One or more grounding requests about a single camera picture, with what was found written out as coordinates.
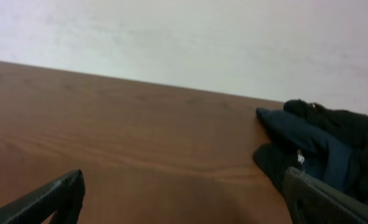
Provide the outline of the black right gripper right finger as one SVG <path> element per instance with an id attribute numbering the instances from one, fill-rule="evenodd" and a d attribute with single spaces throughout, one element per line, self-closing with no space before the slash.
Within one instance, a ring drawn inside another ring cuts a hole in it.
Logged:
<path id="1" fill-rule="evenodd" d="M 286 170 L 282 193 L 295 224 L 368 223 L 368 205 L 297 168 Z"/>

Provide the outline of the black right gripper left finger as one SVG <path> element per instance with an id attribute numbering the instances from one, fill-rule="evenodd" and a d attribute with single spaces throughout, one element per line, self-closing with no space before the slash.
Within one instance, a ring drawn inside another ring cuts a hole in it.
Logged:
<path id="1" fill-rule="evenodd" d="M 74 169 L 0 208 L 0 224 L 76 224 L 83 207 L 85 182 Z"/>

